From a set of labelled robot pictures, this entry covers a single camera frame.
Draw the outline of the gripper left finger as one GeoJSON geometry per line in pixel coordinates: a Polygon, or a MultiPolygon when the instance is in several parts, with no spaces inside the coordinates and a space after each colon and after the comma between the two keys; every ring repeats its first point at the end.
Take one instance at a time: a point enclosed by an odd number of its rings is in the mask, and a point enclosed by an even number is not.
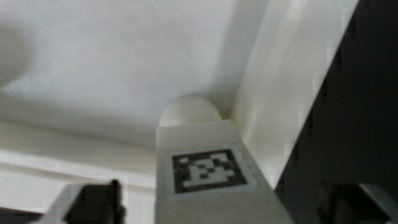
{"type": "Polygon", "coordinates": [[[40,224],[126,224],[118,181],[67,185],[40,224]]]}

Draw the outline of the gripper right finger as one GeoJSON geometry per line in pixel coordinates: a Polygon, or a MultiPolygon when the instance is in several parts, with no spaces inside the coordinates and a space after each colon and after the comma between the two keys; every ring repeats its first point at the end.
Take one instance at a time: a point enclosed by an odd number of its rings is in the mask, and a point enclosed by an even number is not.
{"type": "Polygon", "coordinates": [[[398,224],[398,202],[374,184],[325,184],[316,224],[398,224]]]}

